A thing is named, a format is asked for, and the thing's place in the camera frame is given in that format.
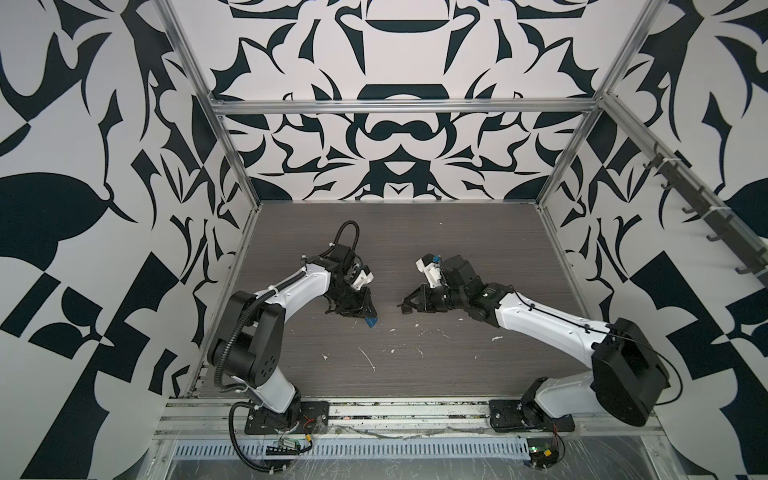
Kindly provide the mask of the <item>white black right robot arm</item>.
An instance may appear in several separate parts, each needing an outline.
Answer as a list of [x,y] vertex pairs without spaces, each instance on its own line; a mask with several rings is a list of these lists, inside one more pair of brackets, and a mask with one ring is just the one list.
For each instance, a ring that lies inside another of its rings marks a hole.
[[584,373],[540,377],[518,400],[492,400],[496,432],[572,432],[580,415],[610,415],[644,426],[669,386],[662,357],[634,322],[585,319],[537,303],[511,285],[485,283],[461,256],[426,255],[416,267],[426,280],[400,304],[403,313],[461,310],[490,326],[526,335],[586,366]]

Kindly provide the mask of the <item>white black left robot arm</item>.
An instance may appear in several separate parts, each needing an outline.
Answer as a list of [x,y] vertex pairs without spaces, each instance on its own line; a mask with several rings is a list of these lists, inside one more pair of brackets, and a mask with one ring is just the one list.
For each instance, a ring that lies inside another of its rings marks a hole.
[[279,368],[287,321],[323,297],[331,313],[373,325],[373,279],[352,248],[333,245],[264,290],[231,295],[210,342],[207,363],[219,392],[236,391],[248,398],[246,407],[262,423],[258,433],[288,431],[299,423],[301,395]]

